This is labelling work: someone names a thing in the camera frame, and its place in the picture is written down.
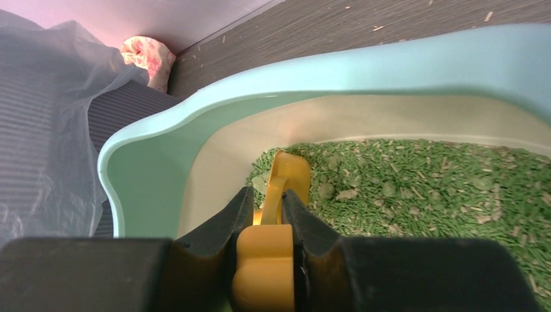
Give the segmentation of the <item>orange litter scoop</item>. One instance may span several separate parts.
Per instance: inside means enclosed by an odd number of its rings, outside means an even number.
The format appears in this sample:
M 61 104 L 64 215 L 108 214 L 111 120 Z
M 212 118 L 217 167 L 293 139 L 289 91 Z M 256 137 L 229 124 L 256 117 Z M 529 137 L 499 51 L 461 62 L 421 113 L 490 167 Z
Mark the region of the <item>orange litter scoop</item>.
M 310 184 L 311 168 L 303 157 L 275 154 L 263 209 L 237 239 L 231 290 L 239 311 L 295 310 L 293 227 L 283 220 L 282 197 L 292 190 L 307 205 Z

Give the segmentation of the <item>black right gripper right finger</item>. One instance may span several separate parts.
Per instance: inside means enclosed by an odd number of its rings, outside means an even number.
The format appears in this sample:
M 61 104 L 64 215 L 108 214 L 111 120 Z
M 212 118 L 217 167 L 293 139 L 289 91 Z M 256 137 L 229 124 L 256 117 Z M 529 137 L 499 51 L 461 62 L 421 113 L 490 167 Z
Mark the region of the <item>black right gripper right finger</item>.
M 541 311 L 511 254 L 485 239 L 345 237 L 281 199 L 298 311 Z

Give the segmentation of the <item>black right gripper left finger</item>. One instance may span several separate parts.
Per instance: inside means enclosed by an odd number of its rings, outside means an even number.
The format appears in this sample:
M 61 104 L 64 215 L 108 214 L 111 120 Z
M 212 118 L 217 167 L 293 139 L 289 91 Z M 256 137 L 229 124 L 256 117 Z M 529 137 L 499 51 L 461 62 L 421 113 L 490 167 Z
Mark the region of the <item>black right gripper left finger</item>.
M 253 189 L 179 239 L 32 237 L 1 249 L 2 311 L 232 311 Z

